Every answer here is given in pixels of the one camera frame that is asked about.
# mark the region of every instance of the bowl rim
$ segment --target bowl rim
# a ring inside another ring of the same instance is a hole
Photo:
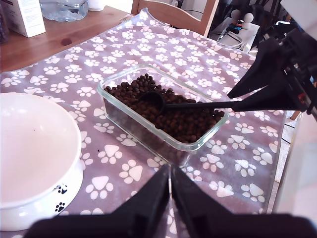
[[[74,118],[71,116],[71,114],[68,113],[68,111],[65,108],[63,108],[61,105],[53,102],[52,100],[43,98],[41,96],[33,95],[33,94],[27,94],[27,93],[15,93],[15,92],[0,93],[0,101],[1,101],[1,98],[3,98],[3,97],[11,97],[11,96],[33,97],[33,98],[36,98],[36,100],[42,100],[42,101],[45,100],[45,102],[50,103],[51,105],[53,105],[53,107],[58,107],[59,109],[62,109],[61,111],[63,111],[67,115],[66,117],[72,121],[72,125],[74,127],[73,129],[75,130],[75,133],[76,133],[76,139],[77,139],[78,146],[77,146],[76,155],[74,157],[74,160],[73,160],[71,166],[68,168],[67,172],[59,180],[56,181],[56,183],[54,185],[52,185],[48,189],[42,191],[41,193],[38,193],[38,194],[36,194],[32,197],[29,197],[27,199],[15,201],[15,202],[1,202],[0,209],[12,209],[12,208],[16,208],[16,207],[25,206],[29,203],[33,203],[35,201],[38,201],[38,200],[42,199],[43,197],[45,197],[46,195],[48,195],[49,193],[53,192],[54,188],[56,188],[56,186],[59,185],[61,183],[61,181],[69,174],[69,172],[72,171],[73,168],[76,166],[77,162],[79,161],[79,157],[80,157],[80,153],[81,153],[81,134],[80,134],[79,127],[78,127],[76,121],[74,120]]]

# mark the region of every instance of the black paw print on bowl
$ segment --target black paw print on bowl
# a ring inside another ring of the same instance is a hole
[[[56,209],[55,209],[55,211],[56,212],[61,212],[65,207],[65,203],[64,202],[60,202],[58,205],[56,205]]]

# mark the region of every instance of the black robotic claw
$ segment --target black robotic claw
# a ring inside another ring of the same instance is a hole
[[[191,238],[317,238],[307,219],[290,215],[234,215],[178,167],[163,166],[113,213],[58,216],[35,223],[25,238],[151,238],[172,197]]]

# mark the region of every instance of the wooden chair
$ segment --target wooden chair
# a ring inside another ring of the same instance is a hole
[[[150,14],[157,20],[180,29],[195,31],[206,37],[208,36],[218,2],[219,0],[207,0],[202,20],[198,20],[175,6],[151,0],[133,0],[131,13],[136,15],[147,7]]]

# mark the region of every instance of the wooden table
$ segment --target wooden table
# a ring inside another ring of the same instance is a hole
[[[44,18],[46,33],[27,38],[10,32],[9,42],[1,45],[0,70],[12,71],[26,67],[66,50],[120,23],[127,13],[106,6],[74,22],[57,22]]]

